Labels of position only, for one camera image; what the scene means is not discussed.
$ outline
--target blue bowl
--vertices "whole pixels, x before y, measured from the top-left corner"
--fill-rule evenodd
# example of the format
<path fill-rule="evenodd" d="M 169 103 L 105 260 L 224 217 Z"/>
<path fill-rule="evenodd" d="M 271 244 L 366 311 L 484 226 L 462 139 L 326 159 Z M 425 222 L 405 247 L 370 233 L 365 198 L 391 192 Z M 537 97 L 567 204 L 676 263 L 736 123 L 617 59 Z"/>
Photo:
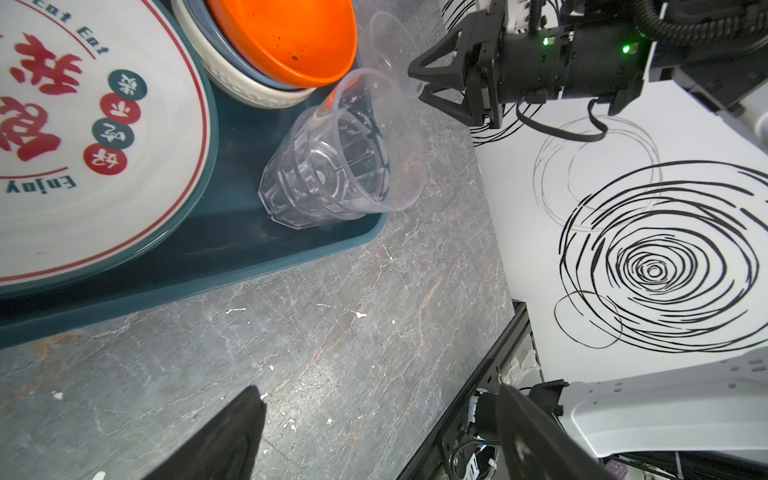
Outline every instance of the blue bowl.
<path fill-rule="evenodd" d="M 216 51 L 218 51 L 222 57 L 226 58 L 226 60 L 237 70 L 242 71 L 244 74 L 248 75 L 248 77 L 258 81 L 262 85 L 274 88 L 275 90 L 302 90 L 302 88 L 282 84 L 267 77 L 265 74 L 255 69 L 250 63 L 245 61 L 245 59 L 237 53 L 237 50 L 230 45 L 230 42 L 219 29 L 219 25 L 217 25 L 214 17 L 208 11 L 206 0 L 184 0 L 184 4 L 187 6 L 187 10 L 189 10 L 192 15 L 192 19 L 197 24 L 197 27 L 203 32 L 203 35 L 205 35 L 205 38 L 214 46 Z"/>

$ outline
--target table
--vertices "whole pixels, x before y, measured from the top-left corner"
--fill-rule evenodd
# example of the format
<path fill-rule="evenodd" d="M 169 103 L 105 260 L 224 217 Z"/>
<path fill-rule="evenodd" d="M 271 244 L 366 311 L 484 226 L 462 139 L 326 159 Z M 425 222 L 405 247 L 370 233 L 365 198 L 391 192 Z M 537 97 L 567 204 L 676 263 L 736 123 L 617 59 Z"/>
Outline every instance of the table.
<path fill-rule="evenodd" d="M 386 10 L 420 48 L 435 0 Z M 513 315 L 468 131 L 422 106 L 422 198 L 373 242 L 0 350 L 6 478 L 141 478 L 244 387 L 254 478 L 395 478 Z"/>

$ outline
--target stack of bowls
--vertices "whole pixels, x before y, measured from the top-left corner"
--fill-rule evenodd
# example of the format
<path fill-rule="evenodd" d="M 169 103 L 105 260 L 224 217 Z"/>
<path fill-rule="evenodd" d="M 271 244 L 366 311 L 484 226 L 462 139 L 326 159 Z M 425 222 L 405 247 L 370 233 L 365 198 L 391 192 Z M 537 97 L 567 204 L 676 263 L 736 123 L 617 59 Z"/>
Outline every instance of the stack of bowls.
<path fill-rule="evenodd" d="M 210 79 L 236 100 L 287 108 L 338 81 L 355 59 L 350 0 L 171 0 Z"/>

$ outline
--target red line on plate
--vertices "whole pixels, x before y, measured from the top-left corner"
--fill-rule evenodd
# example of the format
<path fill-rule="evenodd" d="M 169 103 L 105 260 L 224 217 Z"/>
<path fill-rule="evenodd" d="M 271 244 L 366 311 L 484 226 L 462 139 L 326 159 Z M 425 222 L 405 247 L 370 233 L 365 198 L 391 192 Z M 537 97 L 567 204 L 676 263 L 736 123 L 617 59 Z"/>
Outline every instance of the red line on plate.
<path fill-rule="evenodd" d="M 173 31 L 168 27 L 168 24 L 166 23 L 164 17 L 160 16 L 160 14 L 158 14 L 157 11 L 150 6 L 151 0 L 141 0 L 141 1 L 144 3 L 144 5 L 147 8 L 149 8 L 150 12 L 152 12 L 154 14 L 155 18 L 160 22 L 161 25 L 163 25 L 163 28 L 165 28 L 165 31 L 170 36 L 171 40 L 174 41 L 174 44 L 176 45 L 176 48 L 179 50 L 179 53 L 181 53 L 181 57 L 184 59 L 184 62 L 187 64 L 187 68 L 189 69 L 190 74 L 192 75 L 192 80 L 194 81 L 195 88 L 197 89 L 197 98 L 200 101 L 200 109 L 201 109 L 202 115 L 203 115 L 203 143 L 202 143 L 201 148 L 200 148 L 200 156 L 197 159 L 197 166 L 195 167 L 194 174 L 192 175 L 192 178 L 190 179 L 189 183 L 187 184 L 187 187 L 184 188 L 184 192 L 182 192 L 181 196 L 168 209 L 168 211 L 165 212 L 165 214 L 163 214 L 162 217 L 157 219 L 154 223 L 152 223 L 149 227 L 145 228 L 138 235 L 136 235 L 136 236 L 134 236 L 134 237 L 132 237 L 132 238 L 130 238 L 128 240 L 125 240 L 123 243 L 117 245 L 116 247 L 112 247 L 109 250 L 106 250 L 106 251 L 101 252 L 101 253 L 97 253 L 96 255 L 93 255 L 93 256 L 88 257 L 88 258 L 84 258 L 83 260 L 78 260 L 77 262 L 68 263 L 67 265 L 61 265 L 61 266 L 57 266 L 57 267 L 54 267 L 54 268 L 49 268 L 49 269 L 46 269 L 46 270 L 40 270 L 38 272 L 23 273 L 23 274 L 20 274 L 20 275 L 0 276 L 0 283 L 11 282 L 13 280 L 24 280 L 24 279 L 33 278 L 33 277 L 36 277 L 36 276 L 47 275 L 49 273 L 55 273 L 55 272 L 58 272 L 58 271 L 61 271 L 61 270 L 68 270 L 68 269 L 71 269 L 73 267 L 80 266 L 80 265 L 82 265 L 84 263 L 90 263 L 93 260 L 98 260 L 99 258 L 107 256 L 107 255 L 109 255 L 110 253 L 112 253 L 112 252 L 114 252 L 116 250 L 120 250 L 121 248 L 125 247 L 126 245 L 129 245 L 129 244 L 133 243 L 135 240 L 138 240 L 138 239 L 144 237 L 147 233 L 151 233 L 152 231 L 154 231 L 155 227 L 159 223 L 163 222 L 170 214 L 172 214 L 176 210 L 176 207 L 179 205 L 179 203 L 187 196 L 187 192 L 189 192 L 189 190 L 192 188 L 192 186 L 195 185 L 195 183 L 196 183 L 195 179 L 197 178 L 197 175 L 200 173 L 200 167 L 202 166 L 202 164 L 203 164 L 203 162 L 205 160 L 204 154 L 205 154 L 205 147 L 206 147 L 206 144 L 207 144 L 206 140 L 207 140 L 207 137 L 208 137 L 208 118 L 206 116 L 207 109 L 205 107 L 205 96 L 203 94 L 203 88 L 201 87 L 200 82 L 197 81 L 197 76 L 195 75 L 195 73 L 197 71 L 194 69 L 194 67 L 190 63 L 189 57 L 184 53 L 184 49 L 182 49 L 181 45 L 179 44 L 179 41 L 174 36 Z"/>
<path fill-rule="evenodd" d="M 41 174 L 34 174 L 34 175 L 16 175 L 14 177 L 0 177 L 0 180 L 13 180 L 15 178 L 42 177 L 43 175 L 57 174 L 58 172 L 63 172 L 64 170 L 67 170 L 68 168 L 69 167 L 59 168 L 58 170 L 51 170 L 49 172 L 43 172 Z"/>
<path fill-rule="evenodd" d="M 48 20 L 50 20 L 51 22 L 54 22 L 56 25 L 58 25 L 59 27 L 61 27 L 61 30 L 64 30 L 64 31 L 66 31 L 66 32 L 67 32 L 67 33 L 68 33 L 68 34 L 69 34 L 69 35 L 70 35 L 72 38 L 74 38 L 74 39 L 75 39 L 75 41 L 77 41 L 77 43 L 79 43 L 79 44 L 80 44 L 80 46 L 81 46 L 82 48 L 84 48 L 84 49 L 85 49 L 85 51 L 86 51 L 86 52 L 88 52 L 88 54 L 89 54 L 89 55 L 90 55 L 90 56 L 91 56 L 91 57 L 92 57 L 94 60 L 96 60 L 96 55 L 93 55 L 93 54 L 91 53 L 91 51 L 90 51 L 90 50 L 88 50 L 88 47 L 86 47 L 86 46 L 85 46 L 85 44 L 84 44 L 82 41 L 80 41 L 80 38 L 77 38 L 77 37 L 75 37 L 75 36 L 74 36 L 74 33 L 72 33 L 71 31 L 67 30 L 67 28 L 66 28 L 65 26 L 63 26 L 62 24 L 60 24 L 59 22 L 57 22 L 55 18 L 53 18 L 53 17 L 51 17 L 50 15 L 48 15 L 47 13 L 43 12 L 43 11 L 42 11 L 42 10 L 40 10 L 39 8 L 35 8 L 35 7 L 33 7 L 32 5 L 30 5 L 30 4 L 28 4 L 28 3 L 24 3 L 24 2 L 22 2 L 22 0 L 13 0 L 13 1 L 14 1 L 14 2 L 16 2 L 16 3 L 20 3 L 20 4 L 22 4 L 22 5 L 24 5 L 24 6 L 25 6 L 25 7 L 27 7 L 27 8 L 31 8 L 33 12 L 37 12 L 37 13 L 39 13 L 40 15 L 42 15 L 42 16 L 44 16 L 44 17 L 46 17 L 46 18 L 47 18 Z"/>

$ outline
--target white plate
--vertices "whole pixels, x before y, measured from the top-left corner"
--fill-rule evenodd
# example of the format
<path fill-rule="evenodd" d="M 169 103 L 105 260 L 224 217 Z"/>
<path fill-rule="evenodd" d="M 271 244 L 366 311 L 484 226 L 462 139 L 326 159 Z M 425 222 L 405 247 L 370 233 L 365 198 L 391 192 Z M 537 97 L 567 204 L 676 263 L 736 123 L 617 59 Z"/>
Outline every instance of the white plate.
<path fill-rule="evenodd" d="M 115 266 L 200 197 L 210 86 L 152 0 L 5 0 L 0 15 L 0 294 Z"/>
<path fill-rule="evenodd" d="M 182 0 L 171 0 L 170 4 L 181 29 L 187 34 L 190 43 L 200 55 L 203 66 L 210 74 L 210 79 L 235 100 L 257 108 L 288 108 L 306 100 L 315 91 L 314 88 L 298 91 L 275 90 L 248 78 L 210 44 L 195 24 Z"/>

